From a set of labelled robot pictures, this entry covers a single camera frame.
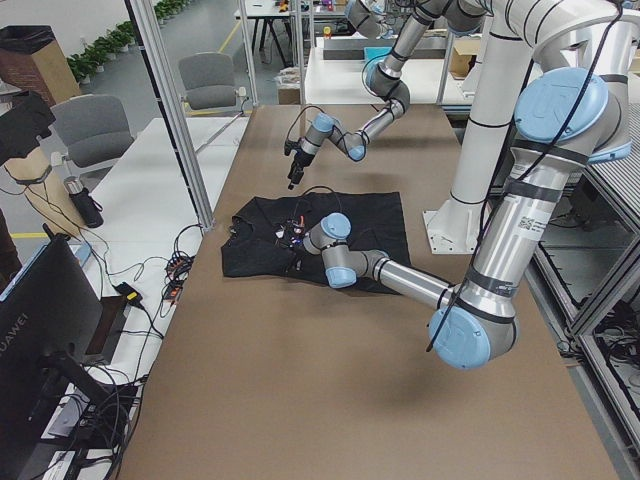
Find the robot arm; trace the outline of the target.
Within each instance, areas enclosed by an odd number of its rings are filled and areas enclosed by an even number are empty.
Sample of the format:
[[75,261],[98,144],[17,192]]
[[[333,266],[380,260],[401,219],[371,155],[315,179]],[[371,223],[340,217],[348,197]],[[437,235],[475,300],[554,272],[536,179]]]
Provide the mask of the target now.
[[578,67],[549,70],[522,91],[514,111],[514,165],[457,286],[383,251],[351,250],[346,242],[351,223],[341,213],[308,230],[301,246],[321,257],[334,289],[368,277],[433,307],[430,348],[454,368],[479,368],[517,342],[513,298],[569,176],[589,162],[630,153],[629,143],[613,144],[628,129],[627,106],[626,75]]
[[458,36],[479,29],[488,9],[477,1],[417,1],[404,22],[389,53],[365,66],[365,86],[385,101],[385,106],[360,129],[350,132],[338,119],[320,112],[298,140],[286,140],[284,153],[294,156],[288,173],[289,189],[298,185],[304,169],[311,165],[325,140],[330,140],[350,160],[362,160],[369,143],[410,107],[410,90],[401,80],[402,69],[411,58],[423,34],[440,17]]

